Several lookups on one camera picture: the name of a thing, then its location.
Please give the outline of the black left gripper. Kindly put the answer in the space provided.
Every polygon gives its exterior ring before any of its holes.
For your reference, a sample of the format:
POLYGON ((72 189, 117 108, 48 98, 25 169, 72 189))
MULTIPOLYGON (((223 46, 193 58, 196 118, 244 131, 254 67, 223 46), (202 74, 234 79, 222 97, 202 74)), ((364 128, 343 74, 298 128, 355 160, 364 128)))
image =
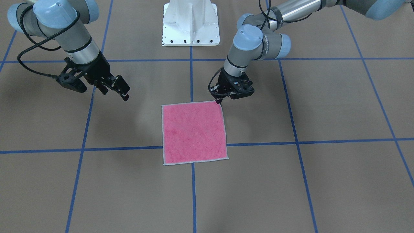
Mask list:
POLYGON ((231 76, 224 70, 223 67, 220 68, 218 82, 215 85, 216 103, 221 104, 222 100, 225 97, 230 97, 230 95, 234 93, 232 92, 234 89, 232 87, 231 82, 236 82, 236 81, 241 81, 241 80, 246 80, 246 79, 247 79, 247 74, 244 71, 241 73, 241 76, 231 76))

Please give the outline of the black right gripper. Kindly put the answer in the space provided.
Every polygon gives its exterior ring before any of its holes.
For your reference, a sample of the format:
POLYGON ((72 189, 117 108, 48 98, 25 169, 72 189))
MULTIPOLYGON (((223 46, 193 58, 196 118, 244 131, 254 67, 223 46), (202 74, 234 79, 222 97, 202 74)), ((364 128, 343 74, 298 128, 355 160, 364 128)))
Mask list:
POLYGON ((70 68, 84 71, 85 80, 90 85, 94 85, 103 95, 106 95, 108 89, 111 89, 118 93, 123 101, 126 102, 129 99, 130 86, 121 75, 113 76, 110 73, 110 65, 101 51, 93 61, 87 64, 76 64, 69 57, 65 58, 65 62, 70 68))

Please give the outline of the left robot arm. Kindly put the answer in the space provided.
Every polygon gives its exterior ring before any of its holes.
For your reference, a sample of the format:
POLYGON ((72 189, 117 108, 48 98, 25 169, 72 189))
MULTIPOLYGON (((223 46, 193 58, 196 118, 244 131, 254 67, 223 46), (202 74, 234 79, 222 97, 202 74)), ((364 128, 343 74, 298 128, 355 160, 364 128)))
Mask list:
POLYGON ((291 50, 288 35, 276 33, 284 25, 300 22, 312 13, 332 6, 345 6, 373 20, 382 20, 408 0, 288 0, 257 15, 244 14, 237 21, 237 32, 226 60, 216 72, 218 82, 209 86, 217 104, 225 97, 240 99, 254 93, 246 70, 252 60, 280 59, 291 50))

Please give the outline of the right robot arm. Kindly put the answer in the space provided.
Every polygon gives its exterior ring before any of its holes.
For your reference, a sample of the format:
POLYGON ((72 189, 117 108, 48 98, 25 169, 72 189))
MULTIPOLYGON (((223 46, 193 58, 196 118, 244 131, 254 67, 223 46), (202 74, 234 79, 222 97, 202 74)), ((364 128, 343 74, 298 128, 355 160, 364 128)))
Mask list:
POLYGON ((110 73, 105 59, 85 25, 99 18, 95 0, 26 0, 12 5, 7 17, 16 31, 22 32, 32 46, 17 56, 17 61, 28 71, 54 79, 62 87, 84 93, 86 85, 81 77, 101 91, 117 92, 124 101, 129 99, 129 85, 120 75, 110 73), (51 40, 58 43, 68 55, 66 66, 59 75, 37 72, 22 62, 22 56, 35 49, 49 50, 43 45, 51 40))

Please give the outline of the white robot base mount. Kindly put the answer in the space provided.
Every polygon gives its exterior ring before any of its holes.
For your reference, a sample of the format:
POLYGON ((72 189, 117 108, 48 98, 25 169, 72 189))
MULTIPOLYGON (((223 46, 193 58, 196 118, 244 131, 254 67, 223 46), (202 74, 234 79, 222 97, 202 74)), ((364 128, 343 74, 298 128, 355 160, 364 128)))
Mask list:
POLYGON ((163 9, 163 46, 220 44, 217 6, 210 0, 171 0, 163 9))

